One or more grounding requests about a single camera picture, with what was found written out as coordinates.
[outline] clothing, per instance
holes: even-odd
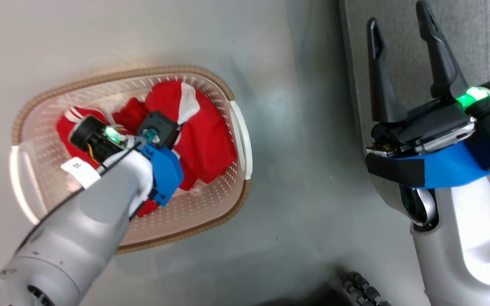
[[[179,158],[184,174],[180,189],[194,190],[197,193],[203,186],[224,174],[237,159],[228,127],[220,111],[200,91],[179,81],[158,83],[144,103],[132,98],[120,111],[111,114],[106,114],[100,108],[71,107],[58,120],[56,130],[71,156],[78,156],[97,168],[99,165],[88,153],[80,151],[68,141],[70,132],[82,117],[93,115],[107,125],[109,122],[117,124],[113,127],[122,134],[136,134],[144,118],[153,111],[161,111],[181,126],[172,149]],[[156,203],[148,200],[137,215],[143,217],[156,208]]]

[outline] basket rim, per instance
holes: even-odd
[[[53,97],[63,95],[70,91],[76,91],[78,89],[83,89],[86,87],[99,85],[102,83],[119,81],[121,79],[126,79],[126,78],[135,78],[135,77],[161,75],[161,74],[196,74],[202,76],[206,79],[209,79],[218,87],[220,87],[224,95],[226,95],[228,101],[232,101],[235,99],[234,94],[232,93],[228,85],[226,85],[226,83],[224,83],[224,81],[220,77],[218,77],[213,72],[210,72],[209,70],[198,66],[191,66],[191,65],[161,66],[161,67],[139,68],[134,70],[114,72],[112,74],[101,75],[97,77],[84,79],[82,81],[76,81],[73,83],[62,85],[60,87],[56,87],[51,90],[45,91],[44,93],[41,93],[35,96],[33,99],[29,100],[29,102],[27,102],[26,105],[22,107],[22,109],[20,110],[12,126],[11,143],[12,145],[20,145],[20,143],[22,143],[22,128],[24,126],[24,122],[27,116],[37,105],[43,103],[47,99],[51,99]]]
[[[62,85],[60,87],[53,88],[51,90],[45,91],[33,99],[29,100],[24,107],[20,110],[19,114],[16,117],[16,120],[12,126],[12,136],[11,136],[11,144],[12,146],[18,146],[22,142],[22,128],[24,126],[24,122],[33,109],[47,99],[51,99],[53,97],[57,97],[58,95],[62,95],[68,93],[70,91],[76,91],[78,89],[90,87],[93,85],[99,85],[102,83],[119,81],[121,79],[127,78],[135,78],[135,77],[143,77],[150,75],[161,75],[161,74],[195,74],[201,77],[204,77],[210,81],[212,81],[215,85],[222,89],[224,95],[228,101],[233,101],[235,99],[234,94],[226,85],[226,83],[213,72],[206,70],[205,68],[201,68],[198,66],[192,65],[174,65],[174,66],[160,66],[160,67],[152,67],[152,68],[139,68],[128,71],[115,72],[112,74],[101,75],[97,77],[92,77],[85,79],[83,81],[77,81],[73,83],[69,83],[67,85]],[[222,225],[232,219],[243,207],[249,192],[251,191],[251,180],[243,180],[243,188],[241,190],[241,194],[239,199],[226,213],[207,221],[201,225],[197,225],[196,227],[181,230],[171,235],[163,236],[160,238],[155,238],[151,240],[146,240],[143,242],[136,242],[134,244],[125,244],[123,246],[119,246],[117,248],[116,254],[125,254],[128,252],[136,252],[139,250],[144,250],[156,246],[161,246],[162,244],[169,244],[171,242],[175,242],[178,240],[182,240],[184,238],[188,238],[204,232],[206,230],[215,228],[219,225]]]

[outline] laundry basket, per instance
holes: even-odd
[[[131,221],[117,253],[134,252],[181,240],[228,221],[241,209],[251,186],[253,157],[243,115],[228,86],[215,74],[194,66],[169,66],[118,72],[43,93],[22,109],[12,130],[10,176],[16,199],[32,222],[70,194],[60,165],[70,159],[56,122],[70,106],[96,106],[131,97],[144,99],[163,81],[186,82],[220,110],[238,159],[199,193],[174,196],[167,207]]]

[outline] white label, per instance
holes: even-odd
[[[96,169],[79,157],[73,157],[60,166],[80,182],[84,189],[99,180],[100,175]]]

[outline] gray sofa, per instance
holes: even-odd
[[[356,130],[363,147],[373,142],[366,23],[375,16],[387,43],[389,66],[400,100],[413,108],[430,101],[432,75],[420,38],[414,0],[345,0],[344,36]],[[430,7],[469,85],[490,80],[490,0],[430,0]],[[372,182],[388,205],[400,209],[398,186],[377,176]]]

